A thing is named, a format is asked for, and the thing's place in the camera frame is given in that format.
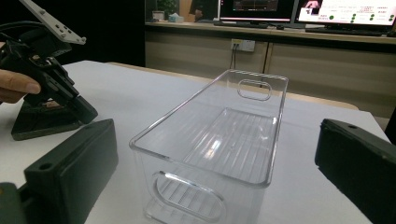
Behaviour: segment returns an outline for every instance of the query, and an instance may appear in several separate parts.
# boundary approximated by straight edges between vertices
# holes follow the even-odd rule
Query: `dark background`
[[[71,44],[71,51],[58,56],[60,63],[91,60],[145,66],[144,0],[34,2],[79,36],[87,37],[85,45]],[[12,21],[39,20],[19,0],[0,0],[0,24]]]

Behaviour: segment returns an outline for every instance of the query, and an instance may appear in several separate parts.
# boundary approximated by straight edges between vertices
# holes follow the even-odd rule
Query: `computer screen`
[[[294,0],[220,0],[220,21],[290,22]]]
[[[391,28],[396,0],[300,0],[296,22],[351,28]]]

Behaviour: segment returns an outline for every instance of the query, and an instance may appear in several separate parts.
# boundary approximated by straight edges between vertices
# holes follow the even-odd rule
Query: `electrical outlet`
[[[231,49],[254,51],[254,40],[231,39]]]
[[[242,50],[242,39],[231,39],[231,49]]]

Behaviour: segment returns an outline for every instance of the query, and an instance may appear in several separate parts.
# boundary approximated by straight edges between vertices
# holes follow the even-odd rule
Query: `black device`
[[[2,224],[83,224],[119,162],[113,119],[84,126],[24,170],[26,183],[0,183]]]
[[[219,20],[251,24],[287,23],[291,22],[293,6],[294,0],[221,0]]]
[[[373,223],[396,223],[396,146],[355,125],[324,119],[315,164]]]
[[[396,31],[387,32],[387,37],[396,37]]]
[[[69,43],[84,44],[68,27],[30,0],[21,0],[43,23],[17,21],[0,25],[0,68],[25,74],[41,86],[27,94],[12,130],[15,140],[74,130],[90,123],[98,113],[74,88],[74,81],[55,57],[71,50]],[[7,35],[11,32],[18,37]]]
[[[396,106],[393,109],[393,113],[390,116],[387,128],[385,129],[384,133],[387,135],[390,142],[393,145],[396,145]]]
[[[277,30],[284,30],[284,29],[285,29],[285,26],[283,26],[283,25],[277,25],[277,26],[276,26],[276,29],[277,29]]]
[[[241,27],[241,28],[254,28],[254,29],[267,29],[268,24],[266,23],[250,23],[250,22],[238,22],[238,23],[228,23],[222,21],[213,22],[215,26],[228,26],[228,27]]]
[[[324,25],[308,33],[381,36],[390,31],[396,17],[396,1],[299,0],[295,21]]]

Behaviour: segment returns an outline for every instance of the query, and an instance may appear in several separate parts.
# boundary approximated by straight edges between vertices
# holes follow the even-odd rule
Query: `wall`
[[[229,68],[231,52],[229,38],[146,32],[149,68],[214,78]],[[260,41],[254,52],[236,54],[236,69],[288,77],[289,92],[350,103],[386,119],[396,106],[395,62],[390,53]]]

